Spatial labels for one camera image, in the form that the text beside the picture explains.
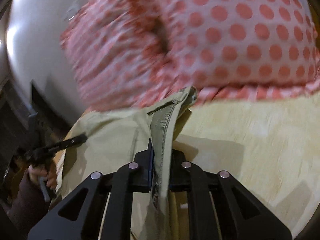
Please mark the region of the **left forearm dark sleeve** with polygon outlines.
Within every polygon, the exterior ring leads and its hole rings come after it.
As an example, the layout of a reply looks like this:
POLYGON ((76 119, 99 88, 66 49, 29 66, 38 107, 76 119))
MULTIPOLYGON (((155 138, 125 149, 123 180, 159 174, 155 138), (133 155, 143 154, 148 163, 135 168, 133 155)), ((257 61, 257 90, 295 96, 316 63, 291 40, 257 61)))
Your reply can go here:
POLYGON ((47 214, 49 203, 44 201, 39 185, 30 181, 28 170, 19 184, 19 190, 8 217, 22 235, 27 235, 31 228, 47 214))

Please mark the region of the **person's left hand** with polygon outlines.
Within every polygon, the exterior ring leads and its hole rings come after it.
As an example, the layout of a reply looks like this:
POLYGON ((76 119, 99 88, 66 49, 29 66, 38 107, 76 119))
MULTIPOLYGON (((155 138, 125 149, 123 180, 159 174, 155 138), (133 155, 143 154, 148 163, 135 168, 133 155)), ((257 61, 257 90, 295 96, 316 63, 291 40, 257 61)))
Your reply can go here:
POLYGON ((43 177, 46 182, 46 186, 50 189, 54 190, 57 186, 57 173, 56 173, 56 164, 54 161, 51 161, 49 168, 45 168, 43 166, 34 167, 30 165, 28 167, 28 173, 30 181, 39 185, 39 177, 43 177))

